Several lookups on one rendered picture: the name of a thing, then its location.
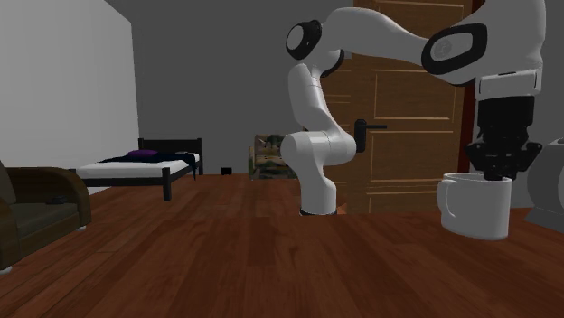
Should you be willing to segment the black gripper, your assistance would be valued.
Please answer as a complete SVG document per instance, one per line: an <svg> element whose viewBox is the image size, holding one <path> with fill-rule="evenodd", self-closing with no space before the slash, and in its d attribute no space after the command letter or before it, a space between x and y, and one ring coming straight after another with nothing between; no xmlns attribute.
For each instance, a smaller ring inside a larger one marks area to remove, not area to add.
<svg viewBox="0 0 564 318"><path fill-rule="evenodd" d="M534 104L534 96L489 98L478 102L478 137L483 142L468 144L464 151L471 165L482 172L487 181L497 180L497 155L491 149L517 149L503 158L502 176L512 180L518 173L526 172L541 152L542 144L527 142Z"/></svg>

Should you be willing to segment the white mug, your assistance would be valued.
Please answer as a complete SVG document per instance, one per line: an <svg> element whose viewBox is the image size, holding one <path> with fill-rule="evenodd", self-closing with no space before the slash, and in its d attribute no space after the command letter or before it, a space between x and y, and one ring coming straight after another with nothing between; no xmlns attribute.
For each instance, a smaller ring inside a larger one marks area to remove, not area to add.
<svg viewBox="0 0 564 318"><path fill-rule="evenodd" d="M512 179L488 181L479 173L445 173L437 185L441 225L474 239L508 237Z"/></svg>

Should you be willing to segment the grey rounded appliance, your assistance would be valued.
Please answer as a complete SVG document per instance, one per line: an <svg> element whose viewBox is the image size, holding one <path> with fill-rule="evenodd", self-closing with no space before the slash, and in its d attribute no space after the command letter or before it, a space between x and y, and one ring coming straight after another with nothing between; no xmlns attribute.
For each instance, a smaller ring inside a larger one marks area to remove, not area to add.
<svg viewBox="0 0 564 318"><path fill-rule="evenodd" d="M564 137L543 147L527 177L533 203L525 220L564 234Z"/></svg>

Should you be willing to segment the wooden panel door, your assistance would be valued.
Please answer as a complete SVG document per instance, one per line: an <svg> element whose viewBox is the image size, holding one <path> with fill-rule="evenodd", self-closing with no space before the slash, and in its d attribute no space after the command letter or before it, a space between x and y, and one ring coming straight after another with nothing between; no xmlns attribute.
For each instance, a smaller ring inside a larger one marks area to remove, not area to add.
<svg viewBox="0 0 564 318"><path fill-rule="evenodd" d="M437 184L468 172L474 87L455 87L405 61L354 54L322 86L342 129L368 124L365 150L327 166L341 214L437 210Z"/></svg>

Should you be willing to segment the black frame bed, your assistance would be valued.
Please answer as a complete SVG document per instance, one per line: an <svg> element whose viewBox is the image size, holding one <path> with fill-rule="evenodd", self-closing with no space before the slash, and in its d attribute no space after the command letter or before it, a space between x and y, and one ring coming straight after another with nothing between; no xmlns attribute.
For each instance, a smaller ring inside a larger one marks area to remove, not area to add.
<svg viewBox="0 0 564 318"><path fill-rule="evenodd" d="M140 137L129 153L71 169L88 187L161 186L165 201L172 183L188 173L203 175L202 139L152 140Z"/></svg>

